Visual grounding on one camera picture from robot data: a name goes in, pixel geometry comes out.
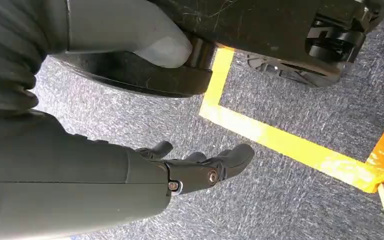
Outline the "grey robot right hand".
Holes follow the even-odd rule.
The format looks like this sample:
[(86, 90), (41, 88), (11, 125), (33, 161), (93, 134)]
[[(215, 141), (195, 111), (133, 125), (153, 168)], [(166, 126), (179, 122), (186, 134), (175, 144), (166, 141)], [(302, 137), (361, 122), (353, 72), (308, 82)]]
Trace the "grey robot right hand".
[(209, 189), (252, 161), (248, 144), (212, 158), (195, 152), (166, 160), (166, 141), (132, 149), (89, 140), (35, 110), (31, 89), (47, 56), (115, 51), (177, 68), (192, 45), (147, 0), (0, 0), (0, 240), (76, 235), (152, 217), (174, 192)]

